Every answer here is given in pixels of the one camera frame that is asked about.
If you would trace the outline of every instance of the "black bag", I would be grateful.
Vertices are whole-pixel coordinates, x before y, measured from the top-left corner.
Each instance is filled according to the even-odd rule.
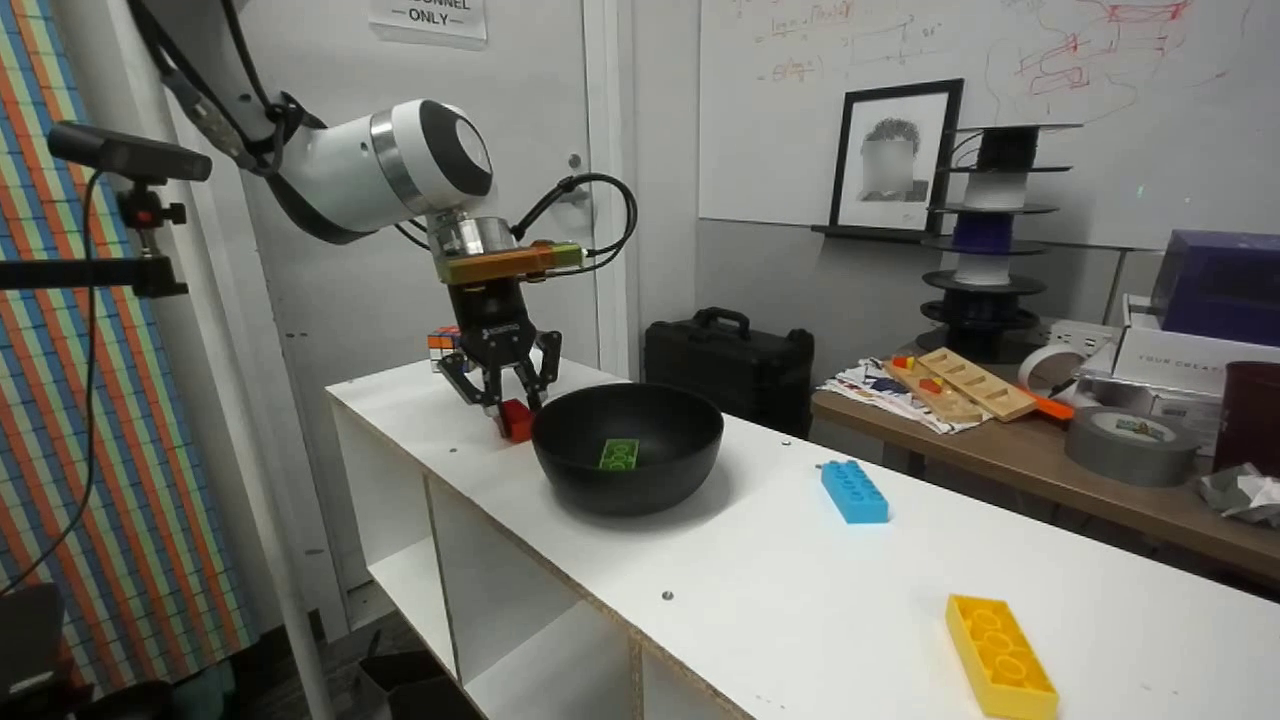
[[[699,309],[683,324],[645,328],[645,380],[703,396],[721,412],[809,431],[813,333],[752,333],[744,314]]]

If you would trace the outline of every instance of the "whiteboard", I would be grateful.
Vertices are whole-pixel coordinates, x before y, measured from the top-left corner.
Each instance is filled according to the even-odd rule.
[[[822,224],[842,91],[964,78],[960,124],[1084,124],[1041,141],[1070,174],[1031,180],[1058,212],[1019,236],[1154,250],[1168,230],[1280,230],[1280,0],[699,10],[699,215]]]

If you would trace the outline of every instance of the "white table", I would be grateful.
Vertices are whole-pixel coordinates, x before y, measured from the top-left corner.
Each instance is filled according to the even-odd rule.
[[[331,399],[369,570],[487,717],[978,717],[947,591],[1010,604],[1064,717],[1280,717],[1277,604],[867,460],[888,529],[822,498],[839,454],[728,416],[689,505],[600,521],[430,364]]]

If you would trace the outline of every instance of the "yellow sponge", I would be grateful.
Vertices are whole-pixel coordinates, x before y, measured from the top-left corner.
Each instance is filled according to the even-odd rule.
[[[1054,720],[1054,690],[1003,599],[951,596],[947,630],[991,720]]]

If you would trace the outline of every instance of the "blue sponge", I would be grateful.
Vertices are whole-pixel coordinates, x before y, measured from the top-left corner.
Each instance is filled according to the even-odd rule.
[[[820,464],[820,471],[849,523],[888,523],[888,505],[856,460]]]

